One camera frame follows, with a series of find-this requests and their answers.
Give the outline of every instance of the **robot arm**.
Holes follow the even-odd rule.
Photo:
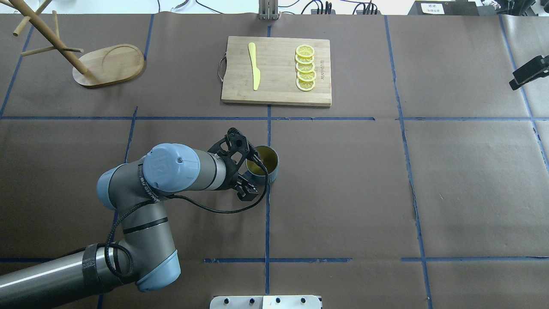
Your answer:
[[[232,160],[237,152],[239,162]],[[207,152],[159,144],[141,159],[104,173],[97,193],[105,207],[119,211],[124,239],[1,276],[0,307],[53,307],[130,282],[142,292],[172,283],[181,270],[164,201],[181,191],[227,189],[252,200],[257,189],[238,173],[246,159],[263,165],[246,137],[231,128]]]

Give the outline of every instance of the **wooden stand base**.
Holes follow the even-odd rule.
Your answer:
[[[143,53],[130,44],[120,44],[98,49],[80,57],[80,61],[88,68],[86,74],[72,69],[72,77],[80,85],[96,88],[131,80],[145,65]]]

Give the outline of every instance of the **blue tape line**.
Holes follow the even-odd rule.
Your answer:
[[[483,261],[549,261],[546,256],[473,256],[473,257],[427,257],[427,262],[483,262]],[[401,262],[421,262],[419,257],[403,257]]]
[[[272,117],[272,120],[367,120],[375,121],[374,117]]]
[[[404,121],[530,121],[528,117],[404,117]]]
[[[271,257],[269,263],[348,263],[352,257]],[[204,263],[265,263],[265,258],[205,258]]]
[[[271,37],[272,25],[267,26],[267,37]],[[267,105],[267,146],[271,146],[271,105]],[[271,186],[267,187],[267,201],[265,210],[265,295],[269,295],[271,292],[270,286],[270,273],[271,273],[271,245],[269,243],[271,238]]]
[[[129,116],[5,116],[2,120],[133,120]],[[268,120],[268,117],[136,117],[136,120]],[[375,121],[374,117],[271,117],[272,121]],[[404,121],[549,121],[549,117],[404,117]]]
[[[0,263],[45,263],[53,261],[55,258],[43,258],[43,257],[22,257],[22,258],[0,258]]]
[[[271,258],[271,263],[348,263],[351,257],[315,257],[315,258]]]
[[[31,40],[31,35],[33,30],[34,30],[34,26],[31,26],[31,29],[29,30],[29,34],[27,34],[27,39],[25,41],[25,44],[23,45],[23,50],[21,52],[24,52],[27,50],[27,46],[29,46],[29,42]],[[17,60],[17,65],[15,66],[15,70],[13,71],[12,80],[9,82],[8,91],[5,93],[4,102],[2,103],[2,108],[0,108],[0,119],[2,119],[5,106],[8,104],[9,94],[12,92],[13,84],[15,83],[15,78],[17,77],[17,73],[19,72],[19,67],[21,66],[22,61],[23,61],[23,56],[19,55],[19,60]]]
[[[124,163],[128,163],[128,154],[130,153],[130,146],[132,145],[133,128],[136,124],[137,109],[138,107],[136,106],[135,111],[133,111],[132,124],[130,125],[130,135],[128,136],[128,144],[126,145],[126,156],[124,157]]]
[[[147,45],[145,45],[145,53],[143,54],[143,59],[145,59],[145,61],[147,61],[147,55],[149,54],[150,36],[153,33],[153,22],[154,14],[151,14],[149,22],[149,33],[147,34]]]
[[[267,120],[267,117],[137,117],[138,120]]]
[[[97,300],[97,309],[103,308],[103,295],[105,294],[100,294],[99,299]]]
[[[412,165],[410,163],[410,154],[408,152],[408,142],[406,141],[406,129],[404,127],[404,116],[402,115],[402,105],[400,103],[399,90],[396,87],[396,69],[395,69],[395,61],[393,57],[393,47],[391,45],[391,34],[389,32],[389,19],[387,18],[387,16],[384,16],[384,18],[385,18],[385,32],[387,34],[387,44],[389,47],[389,58],[391,60],[391,70],[393,71],[393,84],[395,87],[396,101],[398,103],[397,106],[399,110],[399,122],[400,122],[400,130],[402,133],[402,143],[404,144],[404,154],[406,156],[406,169],[408,170],[408,180],[410,181],[410,186],[412,187],[413,208],[416,211],[417,239],[419,242],[419,253],[421,254],[421,260],[422,260],[421,265],[423,268],[423,280],[425,281],[425,292],[427,293],[427,304],[429,306],[429,309],[433,309],[433,300],[431,297],[431,288],[429,285],[429,276],[427,273],[427,261],[425,260],[425,249],[423,247],[421,223],[419,221],[419,211],[417,207],[416,189],[414,187],[414,182],[413,182]]]
[[[252,258],[205,258],[204,263],[265,263],[262,257]]]
[[[132,117],[6,116],[3,120],[132,120]]]
[[[269,143],[271,145],[271,131],[269,130]],[[270,287],[270,272],[271,272],[271,186],[267,187],[267,201],[265,208],[265,295],[271,292]]]
[[[507,40],[507,33],[505,32],[505,26],[503,24],[503,17],[499,15],[500,18],[500,27],[501,31],[503,32],[503,40],[505,41],[505,46],[507,47],[507,53],[509,54],[509,58],[511,59],[511,64],[513,65],[513,71],[517,70],[517,65],[515,63],[513,53],[511,52],[511,47],[509,45],[509,41]],[[530,117],[530,121],[532,122],[532,128],[534,129],[534,133],[536,135],[537,144],[540,146],[541,156],[544,159],[545,163],[545,169],[549,173],[549,165],[547,161],[547,153],[545,152],[545,148],[543,145],[543,142],[540,138],[539,130],[537,129],[536,121],[534,120],[534,116],[532,115],[532,109],[530,108],[530,102],[528,101],[528,98],[526,96],[526,92],[524,92],[524,88],[520,88],[520,93],[522,94],[522,98],[524,99],[524,104],[526,104],[526,110],[528,111],[528,116]]]

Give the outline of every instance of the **yellow plastic knife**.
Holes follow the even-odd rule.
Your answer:
[[[257,90],[259,88],[259,82],[261,81],[261,71],[257,68],[255,61],[255,43],[250,42],[248,44],[248,51],[250,52],[251,72],[254,77],[254,90]]]

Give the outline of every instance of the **knife handle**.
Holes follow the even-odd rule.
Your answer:
[[[248,44],[248,51],[250,52],[251,67],[257,68],[257,65],[255,63],[255,43],[250,42]]]

